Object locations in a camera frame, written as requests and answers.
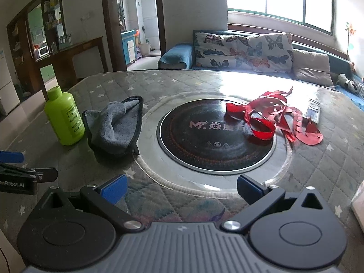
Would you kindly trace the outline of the grey microfibre cloth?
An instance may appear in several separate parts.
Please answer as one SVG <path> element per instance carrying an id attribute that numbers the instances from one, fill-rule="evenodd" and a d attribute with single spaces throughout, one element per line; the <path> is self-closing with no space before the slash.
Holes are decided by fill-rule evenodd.
<path id="1" fill-rule="evenodd" d="M 139 155 L 136 145 L 142 126 L 144 99 L 131 96 L 108 103 L 102 110 L 85 110 L 82 120 L 88 145 L 95 155 L 119 159 Z"/>

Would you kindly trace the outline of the green plastic bottle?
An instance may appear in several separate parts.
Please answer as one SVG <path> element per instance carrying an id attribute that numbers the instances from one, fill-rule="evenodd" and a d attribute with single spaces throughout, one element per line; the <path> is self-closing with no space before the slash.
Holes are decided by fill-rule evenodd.
<path id="1" fill-rule="evenodd" d="M 62 92 L 60 86 L 48 91 L 44 111 L 62 145 L 73 145 L 83 137 L 85 126 L 75 99 L 69 92 Z"/>

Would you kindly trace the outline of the white refrigerator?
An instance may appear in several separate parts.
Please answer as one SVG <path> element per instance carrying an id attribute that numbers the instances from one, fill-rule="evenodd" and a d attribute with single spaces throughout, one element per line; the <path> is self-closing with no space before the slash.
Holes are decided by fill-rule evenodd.
<path id="1" fill-rule="evenodd" d="M 0 109 L 3 116 L 7 116 L 18 104 L 17 91 L 13 84 L 8 64 L 5 59 L 4 50 L 1 49 L 0 59 Z"/>

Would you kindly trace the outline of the red ribbon strips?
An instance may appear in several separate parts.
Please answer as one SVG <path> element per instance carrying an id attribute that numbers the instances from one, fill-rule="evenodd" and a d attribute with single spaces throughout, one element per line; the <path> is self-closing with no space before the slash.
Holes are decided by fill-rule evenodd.
<path id="1" fill-rule="evenodd" d="M 273 138 L 275 131 L 280 129 L 284 137 L 291 143 L 296 140 L 303 144 L 314 146 L 323 141 L 317 125 L 308 121 L 302 125 L 302 112 L 296 107 L 288 106 L 288 96 L 292 90 L 267 91 L 246 105 L 226 103 L 226 114 L 237 120 L 245 121 L 253 135 L 263 141 Z"/>

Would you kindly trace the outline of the black round induction cooktop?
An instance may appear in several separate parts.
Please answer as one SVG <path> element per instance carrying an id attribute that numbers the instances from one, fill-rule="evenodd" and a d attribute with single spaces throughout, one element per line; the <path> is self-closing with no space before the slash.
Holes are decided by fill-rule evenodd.
<path id="1" fill-rule="evenodd" d="M 243 120 L 226 114 L 225 99 L 181 104 L 159 121 L 161 149 L 174 162 L 199 173 L 233 175 L 253 170 L 273 154 L 276 138 L 256 138 Z"/>

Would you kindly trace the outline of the grey quilted star tablecloth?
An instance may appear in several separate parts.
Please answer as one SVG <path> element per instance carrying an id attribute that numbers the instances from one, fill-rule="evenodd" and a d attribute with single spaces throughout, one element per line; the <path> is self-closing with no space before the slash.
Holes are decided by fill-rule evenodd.
<path id="1" fill-rule="evenodd" d="M 248 102 L 275 90 L 289 91 L 288 104 L 301 110 L 310 99 L 320 103 L 320 144 L 290 143 L 281 131 L 275 141 L 259 141 L 242 121 L 225 116 L 226 101 Z M 240 170 L 288 191 L 314 186 L 348 238 L 341 269 L 363 271 L 363 232 L 350 207 L 363 181 L 363 111 L 343 93 L 289 78 L 206 70 L 101 73 L 70 91 L 79 110 L 141 96 L 140 155 L 101 162 L 84 139 L 61 145 L 39 114 L 9 142 L 27 166 L 57 168 L 67 190 L 125 173 L 130 189 L 119 207 L 144 223 L 226 219 L 241 211 L 246 203 L 236 191 Z"/>

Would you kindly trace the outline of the remote control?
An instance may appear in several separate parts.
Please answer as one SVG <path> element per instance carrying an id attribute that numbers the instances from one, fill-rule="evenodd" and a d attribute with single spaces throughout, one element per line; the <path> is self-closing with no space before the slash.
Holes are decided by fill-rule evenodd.
<path id="1" fill-rule="evenodd" d="M 318 99 L 308 99 L 306 101 L 303 117 L 312 123 L 319 124 L 321 104 Z"/>

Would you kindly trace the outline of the dark wooden shelf cabinet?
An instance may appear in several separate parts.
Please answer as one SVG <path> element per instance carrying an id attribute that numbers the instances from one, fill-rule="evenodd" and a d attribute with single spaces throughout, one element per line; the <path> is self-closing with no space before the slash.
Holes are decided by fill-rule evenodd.
<path id="1" fill-rule="evenodd" d="M 10 70 L 21 100 L 46 92 L 56 80 L 63 91 L 109 71 L 101 0 L 4 0 Z"/>

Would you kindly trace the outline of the beige cushion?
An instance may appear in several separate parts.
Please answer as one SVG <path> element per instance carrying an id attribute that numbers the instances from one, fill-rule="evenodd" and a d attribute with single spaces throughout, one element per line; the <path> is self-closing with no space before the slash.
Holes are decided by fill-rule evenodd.
<path id="1" fill-rule="evenodd" d="M 329 56 L 318 52 L 293 49 L 293 73 L 297 80 L 320 86 L 333 86 Z"/>

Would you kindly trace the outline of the stuffed toy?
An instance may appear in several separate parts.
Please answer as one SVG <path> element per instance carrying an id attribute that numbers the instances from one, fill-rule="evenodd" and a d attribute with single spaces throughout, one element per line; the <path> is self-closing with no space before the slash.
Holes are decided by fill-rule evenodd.
<path id="1" fill-rule="evenodd" d="M 357 85 L 353 80 L 349 80 L 344 73 L 338 75 L 336 84 L 353 94 L 357 93 Z"/>

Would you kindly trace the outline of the butterfly print pillow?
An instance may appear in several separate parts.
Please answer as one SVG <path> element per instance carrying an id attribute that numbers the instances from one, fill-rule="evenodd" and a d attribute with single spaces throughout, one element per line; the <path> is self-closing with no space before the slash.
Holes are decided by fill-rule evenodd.
<path id="1" fill-rule="evenodd" d="M 196 66 L 217 70 L 289 73 L 294 55 L 290 33 L 218 35 L 196 32 Z"/>

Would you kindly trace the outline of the blue sofa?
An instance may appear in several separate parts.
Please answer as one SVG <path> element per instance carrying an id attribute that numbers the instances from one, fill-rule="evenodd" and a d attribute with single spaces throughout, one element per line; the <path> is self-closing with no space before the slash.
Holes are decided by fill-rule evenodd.
<path id="1" fill-rule="evenodd" d="M 257 34 L 253 33 L 244 33 L 241 31 L 224 31 L 224 30 L 194 30 L 193 31 L 193 39 L 196 38 L 197 32 L 207 32 L 212 33 L 217 36 L 257 36 Z M 292 42 L 292 46 L 294 49 L 298 49 L 301 51 L 309 51 L 309 52 L 317 52 L 326 54 L 329 56 L 329 64 L 330 71 L 334 74 L 344 73 L 346 77 L 350 80 L 357 81 L 361 83 L 359 77 L 352 71 L 350 67 L 350 62 L 331 53 L 324 51 L 319 48 L 314 48 L 312 46 L 302 44 L 296 41 Z M 193 69 L 195 66 L 195 58 L 194 58 L 194 45 L 191 43 L 181 43 L 172 47 L 168 50 L 159 60 L 158 68 L 176 68 L 176 69 Z M 336 86 L 335 90 L 342 92 L 346 95 L 360 110 L 363 110 L 363 99 L 358 94 L 353 94 L 340 86 Z"/>

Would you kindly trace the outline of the white waste bin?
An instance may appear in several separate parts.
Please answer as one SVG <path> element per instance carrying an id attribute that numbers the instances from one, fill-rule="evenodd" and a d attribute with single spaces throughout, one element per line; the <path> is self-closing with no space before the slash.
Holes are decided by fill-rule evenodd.
<path id="1" fill-rule="evenodd" d="M 139 51 L 143 57 L 148 56 L 151 53 L 151 43 L 140 43 Z"/>

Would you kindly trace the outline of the colourful pinwheel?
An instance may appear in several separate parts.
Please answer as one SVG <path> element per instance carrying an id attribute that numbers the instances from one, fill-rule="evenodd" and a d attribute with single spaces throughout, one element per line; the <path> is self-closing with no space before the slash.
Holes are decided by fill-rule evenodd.
<path id="1" fill-rule="evenodd" d="M 347 49 L 346 49 L 346 54 L 347 54 L 347 58 L 349 58 L 350 57 L 349 51 L 351 49 L 353 49 L 353 45 L 352 45 L 352 42 L 351 42 L 351 38 L 355 35 L 356 29 L 352 26 L 351 23 L 346 22 L 345 31 L 347 32 Z"/>

